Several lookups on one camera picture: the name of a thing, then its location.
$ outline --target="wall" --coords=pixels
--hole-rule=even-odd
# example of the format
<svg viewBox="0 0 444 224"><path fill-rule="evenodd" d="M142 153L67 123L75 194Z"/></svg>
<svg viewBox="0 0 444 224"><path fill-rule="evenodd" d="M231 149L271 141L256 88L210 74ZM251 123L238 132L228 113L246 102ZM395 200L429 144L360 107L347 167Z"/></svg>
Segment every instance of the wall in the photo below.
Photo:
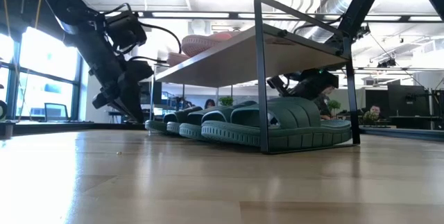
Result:
<svg viewBox="0 0 444 224"><path fill-rule="evenodd" d="M341 103L342 110L350 110L350 104L348 102L348 90L346 89L336 89L330 95L328 95L330 100L336 100ZM366 90L364 88L356 90L356 101L358 109L366 106Z"/></svg>
<svg viewBox="0 0 444 224"><path fill-rule="evenodd" d="M419 82L418 84L418 82L415 81L414 85L422 85L426 89L444 89L444 82L440 83L442 79L444 79L444 71L417 72L413 77Z"/></svg>
<svg viewBox="0 0 444 224"><path fill-rule="evenodd" d="M176 96L182 96L182 85L163 84L162 91L168 92ZM257 86L241 87L235 85L233 87L234 104L242 103L245 101L258 102L259 98L257 94L258 94ZM219 88L219 97L230 96L230 95L231 95L231 87ZM268 98L272 98L279 95L275 89L271 89L268 87L267 96ZM186 85L185 98L196 106L204 107L207 99L213 99L215 102L217 102L216 88Z"/></svg>
<svg viewBox="0 0 444 224"><path fill-rule="evenodd" d="M82 76L80 82L79 119L81 121L93 121L94 123L109 123L108 110L104 106L96 109L92 105L92 99L100 92L101 85L95 76L89 76L89 67L83 60Z"/></svg>

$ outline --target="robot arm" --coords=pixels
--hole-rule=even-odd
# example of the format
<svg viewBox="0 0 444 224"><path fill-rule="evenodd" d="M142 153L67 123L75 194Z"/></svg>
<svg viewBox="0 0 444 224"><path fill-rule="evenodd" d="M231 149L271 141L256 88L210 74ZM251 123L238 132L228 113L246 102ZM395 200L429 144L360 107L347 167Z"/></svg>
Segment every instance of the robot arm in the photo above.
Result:
<svg viewBox="0 0 444 224"><path fill-rule="evenodd" d="M106 19L82 0L46 2L65 31L64 43L77 47L90 67L89 74L94 74L102 85L101 92L93 100L94 107L109 105L143 122L138 82L151 76L153 70L146 62L125 61L118 50L130 50L146 41L144 29L129 6L120 15Z"/></svg>
<svg viewBox="0 0 444 224"><path fill-rule="evenodd" d="M441 19L444 19L444 0L429 0ZM364 22L366 15L370 11L375 0L352 0L349 8L342 17L341 23L338 29L348 34L351 40L355 40L358 37L361 25ZM332 36L327 45L334 46L340 49L343 46L342 40ZM342 67L326 67L326 69L340 69ZM316 98L328 86L338 87L337 78L326 71L321 72L319 70L303 71L302 74L310 74L309 76L299 76L297 81L300 81L292 89L285 89L282 86L282 81L279 77L274 77L267 82L271 87L276 88L281 96L300 96L307 99ZM294 76L294 74L286 74L286 77Z"/></svg>

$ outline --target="ceiling light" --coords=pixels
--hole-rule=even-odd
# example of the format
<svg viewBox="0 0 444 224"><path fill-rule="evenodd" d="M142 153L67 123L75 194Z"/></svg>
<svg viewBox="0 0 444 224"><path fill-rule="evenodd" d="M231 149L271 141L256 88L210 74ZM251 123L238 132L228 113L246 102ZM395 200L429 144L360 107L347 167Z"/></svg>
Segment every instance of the ceiling light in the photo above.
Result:
<svg viewBox="0 0 444 224"><path fill-rule="evenodd" d="M442 21L438 16L414 16L410 17L409 21Z"/></svg>
<svg viewBox="0 0 444 224"><path fill-rule="evenodd" d="M106 17L113 17L113 16L117 16L117 15L119 15L120 14L120 12L111 12L111 13L108 13L107 15L106 15Z"/></svg>
<svg viewBox="0 0 444 224"><path fill-rule="evenodd" d="M340 17L340 15L326 15L324 16L324 20L337 20Z"/></svg>
<svg viewBox="0 0 444 224"><path fill-rule="evenodd" d="M181 18L228 18L227 12L153 12L154 17L181 17Z"/></svg>
<svg viewBox="0 0 444 224"><path fill-rule="evenodd" d="M400 16L367 16L365 21L398 21Z"/></svg>
<svg viewBox="0 0 444 224"><path fill-rule="evenodd" d="M213 31L233 31L232 26L211 26Z"/></svg>
<svg viewBox="0 0 444 224"><path fill-rule="evenodd" d="M244 19L254 19L254 13L239 13L240 18ZM285 13L262 13L263 19L297 19L293 15L285 14Z"/></svg>
<svg viewBox="0 0 444 224"><path fill-rule="evenodd" d="M389 68L377 68L377 67L353 67L355 70L364 71L437 71L442 72L444 69L440 68L411 68L411 67L389 67Z"/></svg>

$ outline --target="slide sandal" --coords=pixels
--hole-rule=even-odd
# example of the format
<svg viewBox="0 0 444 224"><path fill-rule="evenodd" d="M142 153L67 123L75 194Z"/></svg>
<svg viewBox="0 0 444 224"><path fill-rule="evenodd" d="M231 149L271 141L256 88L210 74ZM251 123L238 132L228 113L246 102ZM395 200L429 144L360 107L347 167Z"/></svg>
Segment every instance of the slide sandal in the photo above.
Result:
<svg viewBox="0 0 444 224"><path fill-rule="evenodd" d="M173 132L179 134L179 126L187 120L191 112L202 110L201 107L190 107L184 110L166 114L163 122L148 120L145 122L145 129L156 130L163 133Z"/></svg>
<svg viewBox="0 0 444 224"><path fill-rule="evenodd" d="M319 109L304 98L268 101L270 149L296 150L340 144L351 139L349 121L321 121ZM259 106L236 109L231 123L205 121L202 136L215 141L260 146Z"/></svg>
<svg viewBox="0 0 444 224"><path fill-rule="evenodd" d="M206 120L230 121L231 112L240 107L254 105L254 101L246 101L233 106L216 106L188 114L187 122L180 124L180 135L200 141L210 141L202 136L202 123Z"/></svg>
<svg viewBox="0 0 444 224"><path fill-rule="evenodd" d="M202 35L188 35L184 37L182 40L182 50L183 53L188 55L189 57L194 57L199 53L202 53L213 46L216 46L220 42L229 40L235 35L238 35L240 31L230 32L220 32L215 33L210 36L202 36Z"/></svg>

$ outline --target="ductwork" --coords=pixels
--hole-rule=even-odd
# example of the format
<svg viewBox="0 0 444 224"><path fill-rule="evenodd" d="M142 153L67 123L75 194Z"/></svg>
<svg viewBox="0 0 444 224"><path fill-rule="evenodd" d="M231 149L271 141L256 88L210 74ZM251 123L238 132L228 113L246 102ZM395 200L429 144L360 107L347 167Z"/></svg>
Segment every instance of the ductwork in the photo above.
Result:
<svg viewBox="0 0 444 224"><path fill-rule="evenodd" d="M352 0L323 0L316 13L342 15L351 3ZM320 43L324 43L333 36L333 33L319 27L304 28L297 34Z"/></svg>

